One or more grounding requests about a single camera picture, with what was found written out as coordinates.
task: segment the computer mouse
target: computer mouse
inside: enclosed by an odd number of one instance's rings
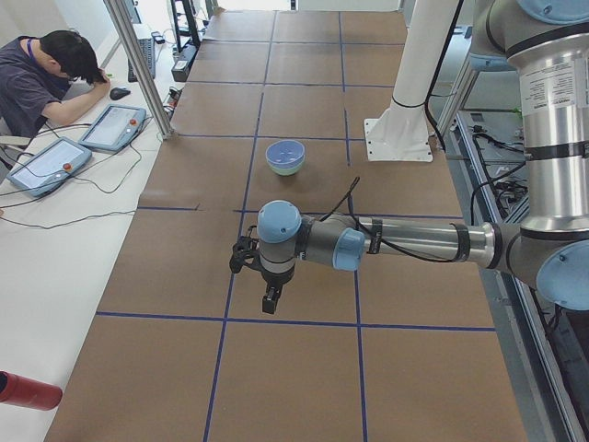
[[[110,99],[122,99],[130,93],[131,91],[126,87],[114,87],[110,90]]]

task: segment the gray t-shirt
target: gray t-shirt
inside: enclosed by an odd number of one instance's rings
[[[66,78],[52,76],[20,47],[18,37],[0,48],[0,117],[15,136],[34,137],[47,121],[43,108],[61,101],[70,87]]]

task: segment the red cylinder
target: red cylinder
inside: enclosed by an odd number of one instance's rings
[[[62,389],[38,380],[0,371],[0,402],[18,407],[50,410],[59,405]]]

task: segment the white pole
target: white pole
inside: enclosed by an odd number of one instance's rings
[[[459,1],[417,0],[390,107],[364,120],[370,161],[432,161],[423,103]]]

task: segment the white table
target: white table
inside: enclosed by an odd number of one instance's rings
[[[169,46],[162,50],[156,84],[164,99],[170,86],[182,85],[172,79]],[[139,85],[127,84],[127,58],[122,47],[114,54],[107,71],[113,74],[113,87],[126,86],[132,91],[117,103],[146,108]],[[109,103],[110,99],[104,98],[79,122],[93,122]],[[85,128],[79,128],[59,134],[77,140],[84,131]],[[28,151],[39,152],[54,139],[51,133],[40,135]],[[160,145],[161,136],[151,121],[133,141],[142,159],[115,193],[106,194],[90,183],[68,180],[38,202],[5,209],[4,217],[29,225],[52,226],[89,215],[132,211]],[[94,153],[87,166],[108,155]],[[110,191],[138,158],[137,152],[126,147],[80,178],[93,180]],[[15,189],[7,180],[0,184],[0,206],[31,200],[24,193],[5,195]],[[66,386],[132,219],[132,215],[111,215],[51,230],[0,220],[0,370]],[[40,442],[54,415],[55,411],[0,403],[0,439]]]

